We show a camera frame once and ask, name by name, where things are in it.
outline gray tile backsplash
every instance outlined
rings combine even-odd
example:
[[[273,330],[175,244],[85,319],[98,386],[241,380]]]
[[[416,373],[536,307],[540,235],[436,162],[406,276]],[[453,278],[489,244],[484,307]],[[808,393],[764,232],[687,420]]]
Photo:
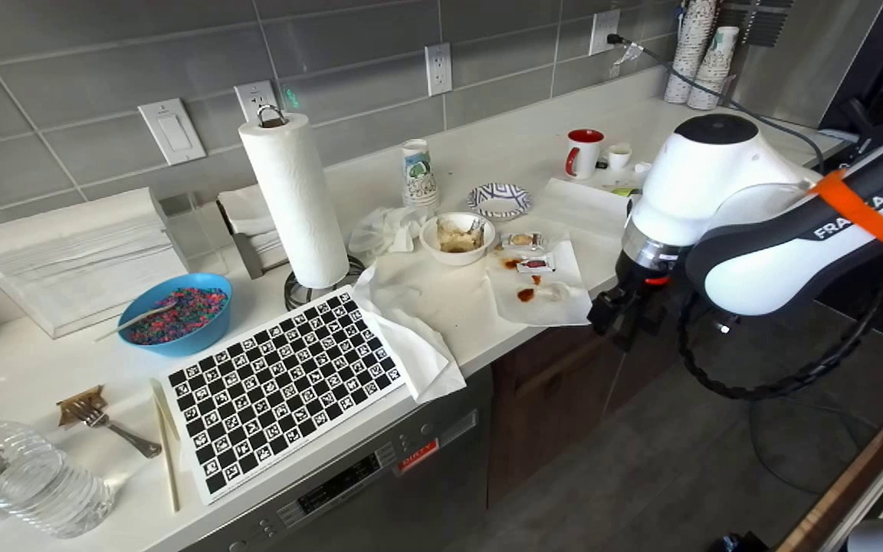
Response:
[[[600,8],[672,45],[673,0],[0,0],[0,222],[252,185],[239,84],[278,84],[324,162],[604,84],[619,71],[585,52]],[[429,98],[421,49],[441,40],[453,91]],[[205,158],[162,162],[139,103],[165,98],[187,103]]]

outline white countertop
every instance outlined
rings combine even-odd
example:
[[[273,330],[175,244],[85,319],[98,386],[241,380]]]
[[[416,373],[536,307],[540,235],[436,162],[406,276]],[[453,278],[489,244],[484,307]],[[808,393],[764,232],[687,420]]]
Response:
[[[540,191],[548,178],[561,175],[568,130],[604,130],[607,142],[630,144],[634,158],[652,158],[661,138],[679,119],[697,117],[697,111],[656,102],[659,86],[661,71],[648,71],[444,134],[429,134],[433,171],[444,193],[441,208],[470,208],[470,191],[476,185],[513,181],[536,197],[534,210],[520,225],[547,225],[555,219],[555,210],[540,201]],[[791,158],[808,158],[807,144],[787,134],[768,130],[767,142]],[[332,167],[327,185],[336,199],[344,230],[373,208],[398,204],[398,148]],[[585,286],[607,286],[619,255],[622,222],[599,219],[596,210],[573,210],[568,222],[552,225],[571,232]],[[287,271],[246,278],[239,276],[241,271],[237,255],[226,251],[221,255],[216,268],[237,278],[234,329],[223,342],[248,337],[285,314],[281,286]],[[463,373],[484,368],[536,334],[536,329],[495,316],[492,300],[482,286],[482,264],[438,268],[422,255],[393,255],[389,268],[389,283],[421,283],[421,287],[425,287],[425,295],[408,307],[415,316],[444,334]],[[54,434],[54,440],[61,440],[77,463],[122,480],[119,507],[85,536],[51,540],[18,522],[0,522],[0,548],[180,548],[252,511],[266,496],[292,486],[317,467],[332,463],[336,454],[349,451],[368,434],[378,434],[383,426],[416,408],[406,386],[398,386],[394,393],[368,405],[360,418],[347,418],[327,432],[327,437],[293,451],[278,467],[265,468],[254,483],[237,486],[213,507],[201,507],[191,476],[180,471],[185,507],[180,511],[170,511],[162,457],[142,461],[122,440],[98,429],[54,429],[59,398],[105,382],[105,398],[111,403],[114,420],[160,437],[150,377],[187,366],[191,358],[146,355],[122,346],[116,337],[100,337],[105,330],[111,329],[88,329],[49,340],[29,319],[10,323],[0,330],[0,420],[29,420]]]

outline checkered tray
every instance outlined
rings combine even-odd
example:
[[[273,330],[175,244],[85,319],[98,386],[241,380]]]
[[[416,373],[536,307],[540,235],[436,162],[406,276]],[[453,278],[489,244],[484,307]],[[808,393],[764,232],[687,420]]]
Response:
[[[349,287],[165,373],[210,501],[400,382]]]

